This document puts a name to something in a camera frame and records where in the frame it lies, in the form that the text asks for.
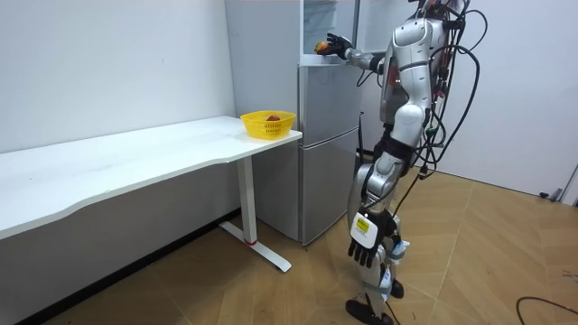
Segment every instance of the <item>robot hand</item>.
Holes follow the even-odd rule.
[[[378,214],[374,214],[369,211],[360,211],[360,213],[361,215],[366,216],[373,225],[377,226],[378,228],[377,235],[375,238],[375,242],[373,243],[373,246],[371,248],[368,248],[366,245],[361,244],[358,240],[355,239],[355,237],[352,237],[348,255],[353,256],[353,259],[361,266],[371,268],[371,266],[373,265],[374,257],[376,256],[379,245],[381,245],[383,239],[385,237],[392,236],[396,231],[396,222],[392,218],[389,211],[387,211],[387,209],[383,210]],[[360,228],[364,227],[366,228],[365,231],[367,231],[368,225],[364,225],[365,221],[361,219],[356,220],[358,223],[361,223]],[[352,232],[356,231],[355,228],[356,228],[355,225],[351,225]]]
[[[319,55],[332,55],[337,54],[340,58],[346,60],[345,51],[353,47],[351,42],[345,37],[337,36],[330,32],[327,33],[328,47],[324,49],[316,49],[316,53]]]

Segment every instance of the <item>label sticker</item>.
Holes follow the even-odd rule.
[[[362,220],[361,218],[358,219],[358,223],[357,226],[359,229],[361,229],[361,231],[363,231],[364,233],[368,232],[369,229],[369,224],[367,222],[365,222],[365,220]]]

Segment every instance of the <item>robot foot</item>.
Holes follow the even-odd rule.
[[[391,317],[387,316],[385,313],[382,314],[381,318],[374,315],[373,310],[369,305],[365,303],[358,302],[356,300],[348,300],[345,302],[345,309],[347,312],[353,316],[356,320],[361,321],[368,325],[394,325],[394,321]]]
[[[397,279],[391,283],[391,293],[390,295],[397,299],[404,298],[406,291],[404,290],[404,285],[402,285]]]

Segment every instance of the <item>white desk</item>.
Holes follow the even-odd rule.
[[[243,230],[221,226],[286,272],[291,264],[256,241],[251,155],[301,137],[290,131],[273,141],[251,138],[240,119],[219,116],[2,153],[0,239],[158,181],[238,161]]]

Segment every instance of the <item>desk foot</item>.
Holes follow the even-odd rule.
[[[238,238],[238,240],[245,243],[245,239],[243,238],[243,230],[235,227],[232,223],[225,221],[219,225],[221,228],[227,230],[231,235]],[[273,263],[278,269],[283,271],[284,273],[287,272],[291,268],[291,263],[289,263],[286,259],[282,258],[276,252],[272,251],[267,246],[259,243],[258,241],[254,245],[247,245],[253,248],[254,251],[258,252],[262,257],[266,258],[269,262]]]

